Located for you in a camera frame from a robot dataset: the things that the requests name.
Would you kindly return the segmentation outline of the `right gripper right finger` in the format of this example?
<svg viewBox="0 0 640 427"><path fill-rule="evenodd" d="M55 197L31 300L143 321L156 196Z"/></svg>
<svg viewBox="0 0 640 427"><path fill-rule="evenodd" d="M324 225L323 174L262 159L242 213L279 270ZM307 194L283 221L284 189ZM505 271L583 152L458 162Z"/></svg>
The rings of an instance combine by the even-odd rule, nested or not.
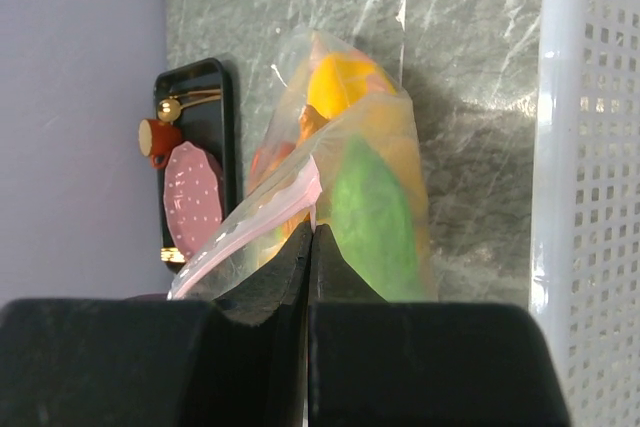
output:
<svg viewBox="0 0 640 427"><path fill-rule="evenodd" d="M377 322L388 304L343 258L327 225L310 258L308 393L312 426L386 426L384 347Z"/></svg>

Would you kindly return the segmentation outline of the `clear zip top bag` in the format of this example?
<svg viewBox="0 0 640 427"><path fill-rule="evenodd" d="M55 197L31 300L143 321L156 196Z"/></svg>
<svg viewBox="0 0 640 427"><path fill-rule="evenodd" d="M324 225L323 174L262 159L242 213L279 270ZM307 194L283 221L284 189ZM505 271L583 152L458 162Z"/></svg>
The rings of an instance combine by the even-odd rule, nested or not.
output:
<svg viewBox="0 0 640 427"><path fill-rule="evenodd" d="M179 271L169 298L223 295L306 222L328 226L344 260L383 299L435 300L409 94L362 51L309 27L289 34L273 71L278 102L247 195Z"/></svg>

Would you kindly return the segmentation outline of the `orange fried food piece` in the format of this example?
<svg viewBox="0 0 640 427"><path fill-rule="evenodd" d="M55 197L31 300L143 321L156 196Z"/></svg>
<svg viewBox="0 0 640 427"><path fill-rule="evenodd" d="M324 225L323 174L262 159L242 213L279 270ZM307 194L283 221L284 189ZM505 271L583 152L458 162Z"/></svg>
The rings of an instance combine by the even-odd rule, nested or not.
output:
<svg viewBox="0 0 640 427"><path fill-rule="evenodd" d="M329 120L322 116L313 106L307 104L299 117L300 133L296 146L300 146L307 139L322 129Z"/></svg>

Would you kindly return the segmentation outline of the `yellow bell pepper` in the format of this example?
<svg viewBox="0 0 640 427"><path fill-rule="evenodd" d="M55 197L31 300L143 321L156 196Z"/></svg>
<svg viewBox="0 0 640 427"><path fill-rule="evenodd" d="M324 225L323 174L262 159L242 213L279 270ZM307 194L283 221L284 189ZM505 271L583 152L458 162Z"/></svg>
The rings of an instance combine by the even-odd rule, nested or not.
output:
<svg viewBox="0 0 640 427"><path fill-rule="evenodd" d="M370 93L395 95L385 71L360 51L326 55L312 72L307 103L331 120Z"/></svg>

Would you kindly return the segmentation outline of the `green cucumber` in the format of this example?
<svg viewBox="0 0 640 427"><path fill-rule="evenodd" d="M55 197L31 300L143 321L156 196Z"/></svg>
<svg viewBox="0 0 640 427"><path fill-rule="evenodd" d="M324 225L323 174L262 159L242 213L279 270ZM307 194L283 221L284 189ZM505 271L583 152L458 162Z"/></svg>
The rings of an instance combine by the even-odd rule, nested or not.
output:
<svg viewBox="0 0 640 427"><path fill-rule="evenodd" d="M329 224L356 273L386 300L428 299L404 188L363 138L347 142L330 199Z"/></svg>

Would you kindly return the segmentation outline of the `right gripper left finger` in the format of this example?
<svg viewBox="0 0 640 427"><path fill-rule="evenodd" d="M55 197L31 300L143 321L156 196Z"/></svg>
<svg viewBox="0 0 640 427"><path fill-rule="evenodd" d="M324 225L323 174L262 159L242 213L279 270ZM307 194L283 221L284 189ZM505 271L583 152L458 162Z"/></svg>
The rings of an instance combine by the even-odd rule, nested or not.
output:
<svg viewBox="0 0 640 427"><path fill-rule="evenodd" d="M179 426L299 426L313 232L212 302L177 301L188 356Z"/></svg>

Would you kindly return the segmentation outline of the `orange pumpkin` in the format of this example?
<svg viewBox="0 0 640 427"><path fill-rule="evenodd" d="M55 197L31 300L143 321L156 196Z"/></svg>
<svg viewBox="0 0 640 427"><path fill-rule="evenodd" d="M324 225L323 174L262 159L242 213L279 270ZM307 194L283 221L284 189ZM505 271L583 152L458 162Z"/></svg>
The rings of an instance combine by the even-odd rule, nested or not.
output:
<svg viewBox="0 0 640 427"><path fill-rule="evenodd" d="M277 146L259 147L253 157L247 193L253 192L258 185L264 181L271 173L295 150L296 144L291 142L281 142Z"/></svg>

